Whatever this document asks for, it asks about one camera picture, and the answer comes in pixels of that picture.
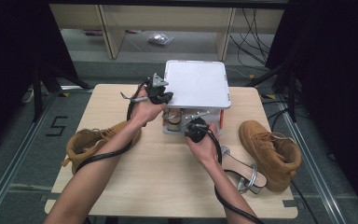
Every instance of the finger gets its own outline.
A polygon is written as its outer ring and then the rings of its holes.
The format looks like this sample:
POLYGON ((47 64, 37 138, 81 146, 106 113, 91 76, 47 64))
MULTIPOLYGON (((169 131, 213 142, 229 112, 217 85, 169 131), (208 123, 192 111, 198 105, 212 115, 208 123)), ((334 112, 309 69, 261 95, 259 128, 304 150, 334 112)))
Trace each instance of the finger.
POLYGON ((212 130, 214 135, 217 134, 217 127, 216 127, 216 125, 214 123, 207 122, 206 125, 208 125, 209 129, 212 130))
POLYGON ((137 97, 142 97, 142 96, 146 96, 146 95, 147 95, 146 87, 143 86, 143 87, 139 90, 137 97))

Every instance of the gray floor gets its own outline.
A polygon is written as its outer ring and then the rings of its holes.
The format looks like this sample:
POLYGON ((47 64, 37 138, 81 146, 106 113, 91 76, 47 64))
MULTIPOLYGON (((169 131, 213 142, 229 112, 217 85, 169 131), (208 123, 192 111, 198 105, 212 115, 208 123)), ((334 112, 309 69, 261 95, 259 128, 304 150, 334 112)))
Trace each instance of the gray floor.
MULTIPOLYGON (((153 33, 149 31, 126 35, 118 57, 110 60, 102 37, 86 36, 83 31, 79 30, 62 30, 62 36, 76 70, 80 78, 89 84, 138 83, 139 77, 150 76, 156 71, 163 72, 164 64, 168 60, 217 61, 213 34, 162 32, 174 39, 168 46, 159 47, 148 43, 148 37, 153 33)), ((240 35, 233 35, 233 37, 241 42, 240 35)), ((267 46, 270 46, 273 35, 261 35, 260 38, 267 46)), ((263 59, 259 50, 246 48, 259 59, 263 59)), ((243 53, 239 56, 238 48, 233 42, 229 44, 224 63, 227 66, 230 86, 241 86, 249 82, 250 75, 259 77, 264 73, 259 70, 262 69, 260 62, 243 53)), ((64 80, 61 82, 62 85, 72 85, 64 80)), ((270 89, 272 83, 273 78, 260 84, 257 89, 262 94, 272 93, 270 89)), ((71 92, 68 97, 57 97, 53 94, 44 96, 44 102, 52 99, 51 106, 45 112, 46 116, 40 126, 35 128, 36 134, 32 136, 29 145, 25 146, 23 140, 29 136, 28 131, 34 128, 32 101, 21 107, 7 128, 3 130, 0 136, 0 181, 7 173, 14 172, 14 174, 8 182, 7 189, 3 190, 4 197, 0 201, 0 223, 43 222, 46 217, 44 212, 46 198, 65 156, 66 142, 75 132, 90 95, 90 92, 71 92), (65 126, 65 129, 61 136, 48 136, 50 133, 60 131, 51 128, 57 116, 65 117, 56 120, 56 125, 65 126), (23 161, 17 161, 19 163, 17 170, 8 170, 7 167, 13 167, 11 162, 13 158, 17 158, 20 148, 25 148, 23 161)), ((278 104, 264 104, 264 107, 268 117, 281 110, 278 104)), ((266 223, 314 223, 309 209, 300 197, 301 193, 319 223, 358 223, 358 198, 355 192, 337 163, 326 157, 329 150, 306 109, 300 105, 296 108, 296 113, 296 126, 301 131, 306 147, 315 161, 314 165, 321 172, 322 181, 331 191, 333 202, 337 204, 338 212, 341 213, 343 219, 339 219, 341 221, 334 219, 337 214, 331 214, 328 208, 329 202, 324 201, 317 181, 312 179, 311 173, 315 168, 303 162, 294 180, 299 192, 292 186, 298 207, 298 217, 293 220, 263 221, 266 223)), ((277 118, 274 131, 292 136, 293 133, 289 127, 290 120, 287 121, 282 116, 277 118)), ((93 217, 90 220, 94 223, 104 223, 104 217, 93 217)), ((167 223, 167 220, 163 218, 121 217, 119 221, 120 223, 167 223)), ((190 221, 225 223, 221 219, 184 220, 184 223, 190 223, 190 221)))

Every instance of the hand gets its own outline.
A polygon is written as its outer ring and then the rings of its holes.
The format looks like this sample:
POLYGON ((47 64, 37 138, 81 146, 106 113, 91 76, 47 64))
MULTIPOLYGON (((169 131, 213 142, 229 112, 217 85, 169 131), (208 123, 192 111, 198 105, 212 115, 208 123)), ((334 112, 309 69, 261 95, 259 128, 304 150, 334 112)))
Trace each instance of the hand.
MULTIPOLYGON (((147 92, 145 86, 143 86, 137 97, 143 97, 146 95, 147 92)), ((131 119, 138 120, 143 124, 143 126, 145 126, 147 122, 154 120, 161 111, 165 110, 166 107, 167 104, 154 105, 149 99, 147 99, 146 101, 135 104, 132 110, 131 119)))
MULTIPOLYGON (((214 123, 207 123, 209 129, 213 132, 213 135, 218 140, 217 128, 214 123)), ((206 134, 204 138, 198 143, 191 141, 189 137, 186 137, 186 142, 190 147, 190 151, 193 153, 193 156, 197 161, 202 164, 204 167, 207 167, 209 164, 217 163, 217 152, 216 146, 212 138, 206 134)))

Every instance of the high heel sandal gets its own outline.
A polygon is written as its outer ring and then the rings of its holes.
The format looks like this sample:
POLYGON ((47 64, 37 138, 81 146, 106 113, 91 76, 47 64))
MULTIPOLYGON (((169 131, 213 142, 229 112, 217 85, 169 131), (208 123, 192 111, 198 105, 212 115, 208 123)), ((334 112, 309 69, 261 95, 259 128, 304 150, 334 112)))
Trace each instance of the high heel sandal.
POLYGON ((238 191, 243 194, 248 189, 257 194, 267 184, 267 179, 264 175, 257 172, 257 168, 254 164, 251 166, 238 161, 230 155, 228 147, 221 146, 222 149, 222 167, 226 172, 232 172, 241 177, 237 186, 238 191))

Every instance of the wooden table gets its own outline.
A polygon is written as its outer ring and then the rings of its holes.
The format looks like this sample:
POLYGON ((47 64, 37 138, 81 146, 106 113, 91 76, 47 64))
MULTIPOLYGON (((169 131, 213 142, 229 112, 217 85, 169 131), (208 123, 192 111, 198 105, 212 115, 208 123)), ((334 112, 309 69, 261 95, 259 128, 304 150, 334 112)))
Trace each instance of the wooden table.
MULTIPOLYGON (((126 118, 128 100, 120 92, 132 95, 135 85, 100 84, 94 89, 78 130, 105 129, 126 118)), ((253 158, 240 142, 239 128, 247 119, 269 124, 254 88, 230 87, 231 108, 225 111, 220 144, 236 159, 252 164, 253 158)), ((46 203, 48 213, 55 199, 72 177, 71 164, 62 167, 46 203)), ((281 193, 263 188, 260 193, 243 194, 262 218, 294 218, 296 204, 290 188, 281 193)), ((124 154, 90 215, 129 217, 225 217, 217 201, 213 182, 192 156, 185 138, 162 131, 162 117, 143 128, 140 141, 124 154)))

